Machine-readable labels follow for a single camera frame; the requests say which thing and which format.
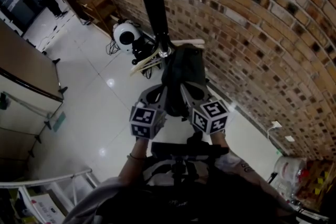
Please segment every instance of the cable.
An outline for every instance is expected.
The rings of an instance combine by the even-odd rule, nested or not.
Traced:
[[[273,129],[274,129],[274,127],[271,127],[270,129],[267,130],[267,140],[269,140],[269,131],[273,130]]]
[[[148,65],[151,62],[155,61],[156,59],[157,59],[156,57],[153,57],[152,60],[150,62],[148,62]],[[161,64],[158,64],[158,65],[156,65],[154,67],[157,67],[160,70],[161,69]],[[147,68],[145,70],[142,70],[141,73],[142,73],[142,75],[144,77],[146,77],[147,79],[150,79],[152,77],[152,70],[153,70],[153,67],[149,67],[149,68]]]
[[[133,26],[136,27],[136,28],[140,28],[140,27],[141,27],[140,24],[135,23],[135,22],[131,22],[131,25],[133,25]]]
[[[108,43],[106,45],[106,53],[107,53],[107,55],[116,54],[118,52],[118,50],[120,50],[120,48],[119,48],[117,42],[113,38],[111,38],[110,43]]]
[[[55,30],[58,28],[58,23],[57,23],[55,17],[54,17],[54,21],[55,21],[55,26],[54,26],[53,31],[50,33],[49,36],[46,36],[43,39],[41,39],[40,44],[38,45],[38,47],[36,47],[37,49],[39,49],[39,47],[41,46],[42,41],[45,40],[46,38],[49,38],[55,32]]]

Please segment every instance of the metal pipe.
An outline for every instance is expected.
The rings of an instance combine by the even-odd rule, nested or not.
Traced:
[[[77,193],[76,193],[76,184],[75,184],[76,178],[72,179],[72,194],[73,194],[73,203],[76,206],[78,201],[77,201]]]
[[[21,190],[23,192],[22,196],[26,197],[28,199],[28,202],[30,203],[30,206],[31,206],[31,208],[29,208],[29,210],[33,209],[35,211],[35,213],[37,214],[37,217],[40,218],[39,221],[42,221],[42,223],[47,223],[46,220],[41,215],[41,213],[34,207],[34,205],[32,203],[32,199],[30,197],[30,194],[29,194],[27,188],[25,186],[23,186],[19,190]]]
[[[14,132],[14,133],[20,133],[20,134],[26,134],[26,135],[33,135],[33,136],[38,136],[38,134],[29,134],[29,133],[23,133],[23,132],[14,131],[14,130],[10,130],[10,129],[6,129],[6,128],[2,128],[2,127],[0,127],[0,130],[4,130],[4,131],[10,131],[10,132]]]
[[[86,176],[88,177],[88,179],[91,181],[91,183],[94,185],[94,187],[97,187],[97,183],[96,181],[92,178],[90,173],[86,173]]]
[[[59,176],[59,177],[53,177],[49,179],[42,179],[42,180],[32,180],[32,181],[22,181],[22,182],[0,182],[0,188],[18,188],[18,187],[33,187],[33,186],[40,186],[40,185],[46,185],[50,184],[52,182],[59,182],[64,181],[69,178],[73,178],[76,176],[80,176],[86,173],[92,172],[92,169],[87,169],[82,172],[69,174],[65,176]]]

